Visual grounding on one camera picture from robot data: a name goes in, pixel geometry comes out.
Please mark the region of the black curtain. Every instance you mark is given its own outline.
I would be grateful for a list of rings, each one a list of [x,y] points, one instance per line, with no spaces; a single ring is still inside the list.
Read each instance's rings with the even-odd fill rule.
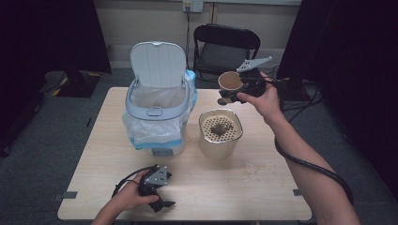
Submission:
[[[278,76],[321,84],[398,200],[398,0],[301,0]]]
[[[0,0],[0,157],[41,101],[50,71],[111,71],[94,0]]]

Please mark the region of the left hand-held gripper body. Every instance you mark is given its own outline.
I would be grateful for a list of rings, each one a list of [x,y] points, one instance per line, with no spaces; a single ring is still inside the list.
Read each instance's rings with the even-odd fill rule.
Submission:
[[[166,186],[171,176],[166,167],[156,165],[143,175],[139,184],[139,194],[141,196],[156,195],[157,189]]]

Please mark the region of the white grey lidded trash bin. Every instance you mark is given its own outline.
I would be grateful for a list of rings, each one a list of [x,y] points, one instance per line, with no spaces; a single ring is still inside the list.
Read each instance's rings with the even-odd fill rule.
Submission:
[[[186,70],[186,55],[174,43],[142,42],[132,47],[130,62],[135,79],[145,87],[179,87]]]

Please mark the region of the white wall socket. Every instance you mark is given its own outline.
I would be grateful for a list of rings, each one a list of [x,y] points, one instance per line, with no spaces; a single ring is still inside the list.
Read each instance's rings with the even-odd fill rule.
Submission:
[[[185,0],[182,2],[182,10],[184,12],[202,13],[204,2],[200,0]]]

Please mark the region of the translucent blue-edged bin liner bag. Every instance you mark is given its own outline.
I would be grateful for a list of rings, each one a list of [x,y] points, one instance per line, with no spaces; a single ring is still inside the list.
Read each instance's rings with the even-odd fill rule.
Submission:
[[[179,87],[145,87],[136,78],[126,95],[122,121],[136,150],[154,157],[179,155],[186,143],[185,133],[197,91],[195,73],[186,70]]]

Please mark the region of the person's left hand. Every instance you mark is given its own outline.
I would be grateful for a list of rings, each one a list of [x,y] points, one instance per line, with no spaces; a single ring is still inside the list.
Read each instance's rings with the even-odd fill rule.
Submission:
[[[113,208],[117,213],[131,210],[141,204],[154,203],[159,199],[157,195],[141,196],[138,192],[138,187],[139,183],[137,181],[128,181],[112,198]]]

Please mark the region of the person's right hand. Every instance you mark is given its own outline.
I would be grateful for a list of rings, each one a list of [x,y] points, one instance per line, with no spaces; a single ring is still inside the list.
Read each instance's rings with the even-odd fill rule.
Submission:
[[[282,118],[283,114],[280,110],[277,89],[272,84],[268,83],[270,77],[267,74],[262,73],[262,76],[267,81],[266,91],[262,96],[253,97],[249,94],[239,92],[237,93],[237,97],[242,101],[252,104],[263,117],[265,123],[271,126],[278,119]]]

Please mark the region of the beige bucket with perforated strainer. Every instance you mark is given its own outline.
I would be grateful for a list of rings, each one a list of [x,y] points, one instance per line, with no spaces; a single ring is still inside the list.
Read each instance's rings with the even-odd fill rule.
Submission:
[[[212,134],[210,128],[218,123],[230,122],[234,128],[221,137]],[[210,110],[199,116],[200,141],[202,153],[208,158],[225,159],[232,155],[243,128],[236,113],[229,109]]]

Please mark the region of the spilled liquid drops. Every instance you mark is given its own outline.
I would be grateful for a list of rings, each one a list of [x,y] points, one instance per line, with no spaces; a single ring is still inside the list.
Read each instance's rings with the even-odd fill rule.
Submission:
[[[261,182],[265,178],[276,176],[277,168],[273,163],[242,161],[239,166],[243,182]]]

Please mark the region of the brown paper cup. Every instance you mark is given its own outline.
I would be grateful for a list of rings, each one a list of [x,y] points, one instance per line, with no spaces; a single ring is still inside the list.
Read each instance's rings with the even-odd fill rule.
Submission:
[[[223,98],[227,98],[231,92],[236,92],[243,86],[239,74],[235,71],[224,72],[218,78],[218,84],[220,87],[220,95]]]

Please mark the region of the black folding chair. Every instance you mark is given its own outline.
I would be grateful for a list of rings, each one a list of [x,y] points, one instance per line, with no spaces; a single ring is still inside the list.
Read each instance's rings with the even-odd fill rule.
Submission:
[[[260,37],[244,28],[206,23],[193,32],[193,71],[197,88],[216,88],[220,75],[235,71],[246,59],[254,59]]]

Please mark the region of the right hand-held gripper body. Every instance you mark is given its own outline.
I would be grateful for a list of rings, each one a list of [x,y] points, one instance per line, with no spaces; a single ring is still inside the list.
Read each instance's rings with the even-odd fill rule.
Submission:
[[[271,56],[259,59],[246,59],[238,68],[237,73],[243,83],[242,92],[253,97],[260,97],[266,91],[266,80],[262,76],[259,66],[272,59]]]

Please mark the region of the wet tea leaves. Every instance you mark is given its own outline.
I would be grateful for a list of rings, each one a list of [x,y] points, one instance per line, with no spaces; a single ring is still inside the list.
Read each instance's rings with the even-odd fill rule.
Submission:
[[[210,131],[212,134],[215,134],[215,135],[221,137],[227,131],[229,131],[230,129],[233,129],[233,128],[234,128],[234,126],[232,123],[224,122],[224,123],[218,123],[215,126],[211,127]]]

